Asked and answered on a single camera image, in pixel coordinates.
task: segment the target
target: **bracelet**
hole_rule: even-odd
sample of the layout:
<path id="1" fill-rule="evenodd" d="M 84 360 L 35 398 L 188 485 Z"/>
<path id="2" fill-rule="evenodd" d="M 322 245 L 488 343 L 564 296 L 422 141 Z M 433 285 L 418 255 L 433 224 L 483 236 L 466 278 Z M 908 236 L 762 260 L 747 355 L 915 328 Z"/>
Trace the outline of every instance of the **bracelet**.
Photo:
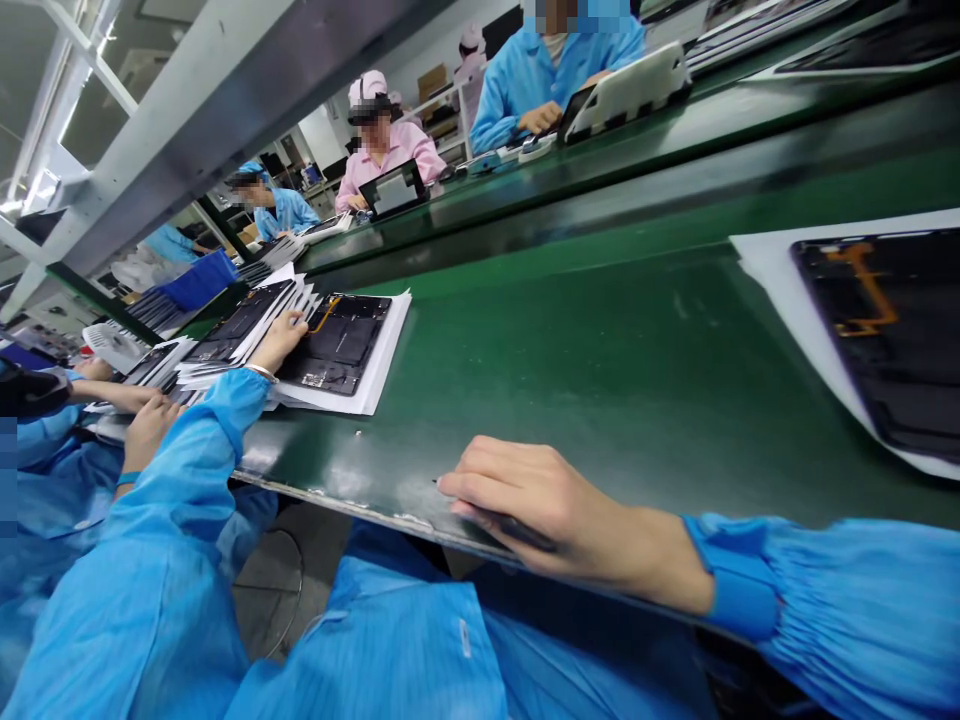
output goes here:
<path id="1" fill-rule="evenodd" d="M 268 381 L 271 385 L 276 385 L 278 382 L 280 382 L 277 380 L 276 375 L 266 368 L 260 367 L 259 365 L 251 365 L 250 363 L 247 363 L 244 367 L 247 368 L 247 370 L 253 370 L 257 375 Z"/>

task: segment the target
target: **paper sheet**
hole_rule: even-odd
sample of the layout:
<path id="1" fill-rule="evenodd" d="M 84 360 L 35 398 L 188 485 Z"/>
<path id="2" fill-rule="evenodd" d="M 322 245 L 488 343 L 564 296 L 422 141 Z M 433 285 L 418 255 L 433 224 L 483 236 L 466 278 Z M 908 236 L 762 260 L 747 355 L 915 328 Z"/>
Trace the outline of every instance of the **paper sheet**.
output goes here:
<path id="1" fill-rule="evenodd" d="M 793 262 L 790 247 L 803 240 L 830 240 L 879 233 L 896 235 L 958 226 L 960 226 L 960 209 L 955 209 L 844 225 L 785 230 L 759 235 L 736 235 L 730 238 L 737 252 L 740 253 L 741 267 L 767 291 L 780 318 L 840 402 L 878 442 L 891 452 L 922 472 L 950 480 L 960 480 L 960 465 L 890 447 L 877 436 L 867 408 L 850 380 L 843 361 L 807 291 L 800 271 Z"/>

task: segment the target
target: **wrist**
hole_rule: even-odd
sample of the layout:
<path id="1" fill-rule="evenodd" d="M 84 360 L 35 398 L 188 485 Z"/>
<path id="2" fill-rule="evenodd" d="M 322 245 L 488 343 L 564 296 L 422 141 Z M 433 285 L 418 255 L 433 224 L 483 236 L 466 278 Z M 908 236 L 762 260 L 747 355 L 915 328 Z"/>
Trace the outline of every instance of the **wrist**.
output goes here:
<path id="1" fill-rule="evenodd" d="M 709 615 L 714 578 L 704 569 L 683 519 L 652 508 L 627 511 L 632 530 L 626 535 L 626 572 L 617 589 L 691 615 Z"/>
<path id="2" fill-rule="evenodd" d="M 251 365 L 256 365 L 257 367 L 263 368 L 268 373 L 276 377 L 277 372 L 280 370 L 280 366 L 283 365 L 283 358 L 276 358 L 267 353 L 256 354 L 254 353 L 253 357 L 250 358 L 250 362 L 247 363 L 247 367 Z"/>

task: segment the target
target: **cardboard box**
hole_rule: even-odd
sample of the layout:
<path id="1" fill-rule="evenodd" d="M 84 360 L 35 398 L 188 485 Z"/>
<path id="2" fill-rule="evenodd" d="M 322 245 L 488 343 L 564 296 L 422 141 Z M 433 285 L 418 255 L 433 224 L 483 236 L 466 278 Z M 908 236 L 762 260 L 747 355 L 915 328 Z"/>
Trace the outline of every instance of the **cardboard box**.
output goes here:
<path id="1" fill-rule="evenodd" d="M 417 87 L 420 88 L 420 104 L 422 105 L 429 100 L 433 93 L 441 90 L 449 82 L 447 79 L 447 66 L 443 63 L 440 63 L 433 70 L 421 75 L 417 80 Z M 423 118 L 425 123 L 430 122 L 434 111 L 438 107 L 440 107 L 440 103 L 435 103 L 420 113 L 420 117 Z"/>
<path id="2" fill-rule="evenodd" d="M 251 243 L 255 243 L 257 239 L 260 237 L 260 231 L 257 230 L 257 224 L 252 223 L 250 225 L 247 225 L 240 232 L 238 232 L 237 235 L 240 237 L 240 241 L 244 245 L 250 245 Z M 224 248 L 224 250 L 227 253 L 227 257 L 229 258 L 234 258 L 237 256 L 237 251 L 233 249 L 233 245 L 230 245 Z"/>

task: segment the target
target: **worker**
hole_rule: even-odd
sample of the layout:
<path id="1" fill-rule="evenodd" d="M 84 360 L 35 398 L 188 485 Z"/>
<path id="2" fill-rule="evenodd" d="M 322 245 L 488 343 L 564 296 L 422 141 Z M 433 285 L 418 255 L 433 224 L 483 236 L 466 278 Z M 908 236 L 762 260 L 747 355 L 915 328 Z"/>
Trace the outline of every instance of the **worker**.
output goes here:
<path id="1" fill-rule="evenodd" d="M 99 540 L 111 503 L 153 458 L 169 426 L 132 426 L 123 449 L 76 432 L 81 407 L 108 402 L 124 413 L 162 407 L 159 390 L 108 382 L 113 369 L 96 358 L 61 374 L 25 373 L 0 361 L 0 417 L 17 418 L 16 485 L 3 495 L 15 520 L 0 540 L 0 710 L 6 705 L 34 635 L 61 578 Z M 13 428 L 0 435 L 10 440 Z M 218 540 L 220 575 L 232 581 L 276 515 L 274 493 L 245 489 Z"/>
<path id="2" fill-rule="evenodd" d="M 390 117 L 393 122 L 412 122 L 423 130 L 423 120 L 420 119 L 419 115 L 411 114 L 413 108 L 403 104 L 403 95 L 393 90 L 387 97 L 390 98 L 390 104 L 392 105 L 392 114 Z"/>
<path id="3" fill-rule="evenodd" d="M 10 717 L 715 717 L 684 624 L 494 565 L 452 582 L 402 535 L 363 522 L 320 622 L 282 667 L 251 666 L 213 541 L 244 432 L 307 333 L 302 317 L 274 322 L 116 503 L 38 624 Z M 476 438 L 439 490 L 534 572 L 753 642 L 841 718 L 960 711 L 958 533 L 626 507 L 556 451 L 492 438 Z M 501 532 L 490 511 L 556 551 Z"/>
<path id="4" fill-rule="evenodd" d="M 460 38 L 460 67 L 453 72 L 455 85 L 463 85 L 463 100 L 466 107 L 460 107 L 460 94 L 453 96 L 454 110 L 467 114 L 465 126 L 469 131 L 480 109 L 480 94 L 483 91 L 483 77 L 487 56 L 484 53 L 485 40 L 480 26 L 470 23 Z"/>
<path id="5" fill-rule="evenodd" d="M 209 248 L 203 247 L 200 243 L 185 237 L 183 233 L 171 225 L 162 225 L 159 229 L 152 232 L 143 242 L 157 253 L 157 255 L 172 263 L 187 263 L 192 265 L 199 260 L 195 253 L 207 255 L 214 252 Z"/>
<path id="6" fill-rule="evenodd" d="M 347 160 L 337 193 L 337 212 L 370 208 L 360 187 L 409 160 L 416 160 L 420 178 L 431 183 L 447 164 L 433 141 L 413 123 L 391 124 L 387 80 L 379 70 L 364 73 L 350 86 L 350 124 L 360 132 L 360 149 Z"/>
<path id="7" fill-rule="evenodd" d="M 244 163 L 227 180 L 243 202 L 254 208 L 253 219 L 263 242 L 276 242 L 320 223 L 317 213 L 300 193 L 270 187 L 269 182 L 270 176 L 255 162 Z"/>
<path id="8" fill-rule="evenodd" d="M 537 31 L 536 18 L 526 17 L 524 27 L 490 61 L 470 133 L 475 155 L 526 134 L 546 133 L 578 90 L 643 56 L 644 29 L 636 18 L 617 18 L 618 33 L 584 32 L 599 18 L 578 17 L 577 6 L 577 0 L 547 0 L 542 30 Z M 568 32 L 571 27 L 580 32 Z"/>

